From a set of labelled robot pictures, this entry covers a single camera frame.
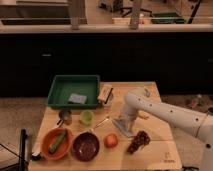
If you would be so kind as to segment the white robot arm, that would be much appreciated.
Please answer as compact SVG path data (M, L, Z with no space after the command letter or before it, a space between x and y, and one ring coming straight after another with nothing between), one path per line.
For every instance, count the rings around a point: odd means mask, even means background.
M213 171L213 115L170 105L146 96L146 89L137 87L124 95L122 113L137 117L140 111L172 123L205 144L200 171Z

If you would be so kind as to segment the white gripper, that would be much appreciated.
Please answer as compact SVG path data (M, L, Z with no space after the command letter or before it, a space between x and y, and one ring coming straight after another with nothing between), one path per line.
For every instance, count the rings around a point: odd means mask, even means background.
M133 125L135 123L135 118L134 117L130 117L127 115L123 115L121 117L121 120L124 122L124 127L126 131L131 131L133 128Z

